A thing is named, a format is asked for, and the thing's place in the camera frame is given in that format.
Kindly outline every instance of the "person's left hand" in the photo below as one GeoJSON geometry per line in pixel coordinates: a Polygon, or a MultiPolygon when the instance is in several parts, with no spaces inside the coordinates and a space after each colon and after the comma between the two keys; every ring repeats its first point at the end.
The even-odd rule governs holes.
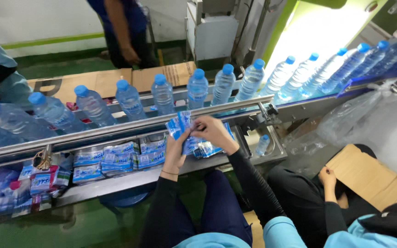
{"type": "Polygon", "coordinates": [[[171,136],[168,137],[162,174],[164,174],[163,172],[165,172],[166,176],[179,174],[179,169],[182,167],[186,158],[186,155],[182,155],[183,142],[188,138],[189,133],[190,129],[186,129],[177,140],[174,140],[171,136]]]}

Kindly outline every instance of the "black pants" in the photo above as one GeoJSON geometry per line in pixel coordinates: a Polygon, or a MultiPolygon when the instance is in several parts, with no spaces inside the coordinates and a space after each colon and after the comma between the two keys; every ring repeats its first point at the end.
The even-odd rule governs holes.
{"type": "MultiPolygon", "coordinates": [[[[141,60],[139,68],[146,69],[159,66],[151,48],[146,43],[146,31],[130,35],[132,35],[131,45],[141,60]]],[[[113,33],[105,32],[105,40],[113,65],[118,69],[131,68],[132,66],[122,56],[116,36],[113,33]]]]}
{"type": "Polygon", "coordinates": [[[215,170],[205,177],[206,197],[197,232],[191,216],[179,198],[176,201],[170,229],[170,243],[178,245],[185,239],[202,233],[230,234],[252,246],[252,230],[243,216],[234,191],[223,172],[215,170]]]}
{"type": "MultiPolygon", "coordinates": [[[[376,158],[369,147],[361,144],[356,144],[356,147],[376,158]]],[[[318,176],[309,179],[283,166],[275,166],[268,173],[267,182],[307,247],[323,247],[327,240],[325,201],[324,187],[318,176]]],[[[349,208],[342,210],[347,226],[357,217],[379,213],[367,201],[337,181],[335,195],[338,198],[342,193],[346,193],[349,200],[349,208]]]]}

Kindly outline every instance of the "metal machine cabinet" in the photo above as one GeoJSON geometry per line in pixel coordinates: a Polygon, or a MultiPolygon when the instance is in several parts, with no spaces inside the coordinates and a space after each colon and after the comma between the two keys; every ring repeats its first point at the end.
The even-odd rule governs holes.
{"type": "Polygon", "coordinates": [[[195,61],[228,57],[237,33],[238,20],[233,15],[227,15],[230,8],[224,8],[226,12],[209,14],[206,9],[214,12],[218,8],[205,7],[202,0],[187,3],[187,56],[192,54],[195,61]]]}

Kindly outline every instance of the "person's arm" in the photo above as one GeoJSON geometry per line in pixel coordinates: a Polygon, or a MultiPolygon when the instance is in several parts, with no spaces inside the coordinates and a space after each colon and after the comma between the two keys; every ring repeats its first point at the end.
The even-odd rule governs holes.
{"type": "Polygon", "coordinates": [[[336,176],[332,169],[324,166],[318,174],[319,180],[324,186],[324,211],[326,215],[327,235],[334,234],[339,231],[347,231],[341,208],[335,195],[336,176]]]}
{"type": "Polygon", "coordinates": [[[120,0],[104,0],[108,18],[113,25],[114,33],[119,42],[122,56],[131,65],[138,65],[140,58],[131,45],[130,29],[124,13],[124,5],[120,0]]]}
{"type": "Polygon", "coordinates": [[[266,223],[275,217],[286,216],[272,189],[242,153],[240,145],[232,139],[223,123],[210,116],[199,117],[195,123],[199,125],[198,130],[202,130],[204,127],[206,129],[194,131],[191,135],[205,138],[214,146],[224,149],[228,154],[229,162],[234,168],[241,188],[252,204],[262,227],[264,228],[266,223]]]}
{"type": "Polygon", "coordinates": [[[163,247],[163,244],[168,244],[171,217],[178,191],[177,178],[186,158],[186,155],[181,154],[182,143],[188,135],[189,130],[186,130],[177,140],[168,137],[165,163],[157,181],[153,202],[146,214],[139,247],[163,247]]]}

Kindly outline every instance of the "navy blue pants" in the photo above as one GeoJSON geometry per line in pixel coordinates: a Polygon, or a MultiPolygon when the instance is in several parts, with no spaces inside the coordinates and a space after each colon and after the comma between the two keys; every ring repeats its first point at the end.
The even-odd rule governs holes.
{"type": "Polygon", "coordinates": [[[200,231],[196,231],[191,216],[177,197],[169,247],[202,233],[234,235],[252,246],[251,226],[246,222],[235,193],[223,172],[219,170],[211,172],[205,177],[205,183],[207,189],[200,231]]]}

